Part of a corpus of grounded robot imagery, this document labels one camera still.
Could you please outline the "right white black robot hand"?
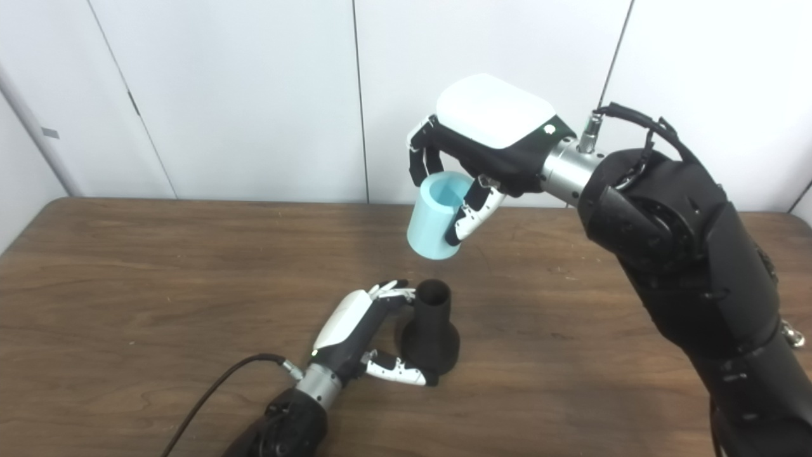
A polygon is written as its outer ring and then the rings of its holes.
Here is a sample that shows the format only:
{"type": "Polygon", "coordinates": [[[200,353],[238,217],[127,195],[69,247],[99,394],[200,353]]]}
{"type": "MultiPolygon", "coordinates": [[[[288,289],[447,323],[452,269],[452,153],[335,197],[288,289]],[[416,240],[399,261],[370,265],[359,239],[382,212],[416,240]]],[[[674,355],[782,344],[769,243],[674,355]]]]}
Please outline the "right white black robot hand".
{"type": "Polygon", "coordinates": [[[415,186],[443,171],[441,154],[456,159],[472,184],[443,233],[458,246],[505,197],[545,193],[553,150],[576,133],[550,102],[488,74],[468,76],[441,93],[436,110],[407,136],[415,186]]]}

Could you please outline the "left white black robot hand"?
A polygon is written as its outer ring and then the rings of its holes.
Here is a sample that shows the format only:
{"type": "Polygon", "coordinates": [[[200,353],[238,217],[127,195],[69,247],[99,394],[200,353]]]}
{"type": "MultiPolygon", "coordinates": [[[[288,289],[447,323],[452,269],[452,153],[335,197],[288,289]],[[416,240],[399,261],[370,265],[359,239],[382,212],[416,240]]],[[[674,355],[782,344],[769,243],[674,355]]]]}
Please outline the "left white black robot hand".
{"type": "Polygon", "coordinates": [[[369,348],[391,313],[414,304],[416,291],[408,284],[406,280],[393,280],[348,293],[317,335],[310,362],[328,370],[328,376],[343,387],[363,375],[435,387],[438,375],[401,357],[369,348]]]}

